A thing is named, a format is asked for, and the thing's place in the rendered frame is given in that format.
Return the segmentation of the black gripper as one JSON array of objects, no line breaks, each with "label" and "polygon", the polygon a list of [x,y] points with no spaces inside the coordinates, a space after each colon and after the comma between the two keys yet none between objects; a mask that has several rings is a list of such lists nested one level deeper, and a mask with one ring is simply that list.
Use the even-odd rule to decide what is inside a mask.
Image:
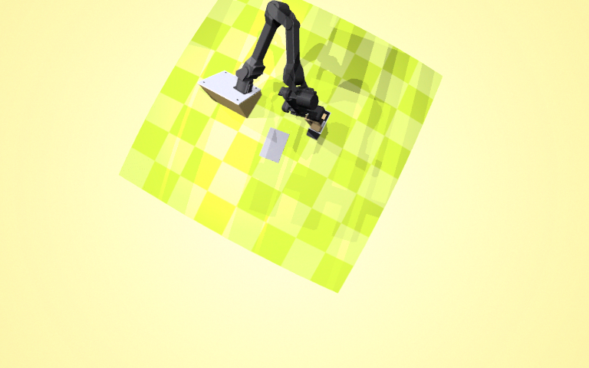
[{"label": "black gripper", "polygon": [[315,110],[310,110],[308,108],[303,108],[303,107],[299,107],[298,105],[296,107],[291,107],[285,100],[281,106],[281,110],[283,112],[298,116],[298,117],[306,117],[306,114],[308,114],[307,120],[313,120],[315,122],[320,122],[325,109],[322,106],[317,106],[317,108]]}]

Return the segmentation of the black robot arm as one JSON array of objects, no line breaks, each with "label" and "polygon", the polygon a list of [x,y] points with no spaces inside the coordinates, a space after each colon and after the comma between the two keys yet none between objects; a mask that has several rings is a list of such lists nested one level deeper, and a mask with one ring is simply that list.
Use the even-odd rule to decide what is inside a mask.
[{"label": "black robot arm", "polygon": [[299,28],[301,25],[288,4],[284,2],[271,0],[267,4],[262,33],[251,57],[245,61],[241,69],[235,71],[238,80],[233,89],[239,91],[240,94],[252,92],[253,79],[257,79],[263,74],[265,69],[263,60],[280,25],[285,28],[287,61],[283,72],[283,81],[288,87],[281,87],[278,95],[283,96],[283,99],[291,107],[298,105],[315,110],[319,102],[317,91],[307,86],[300,60]]}]

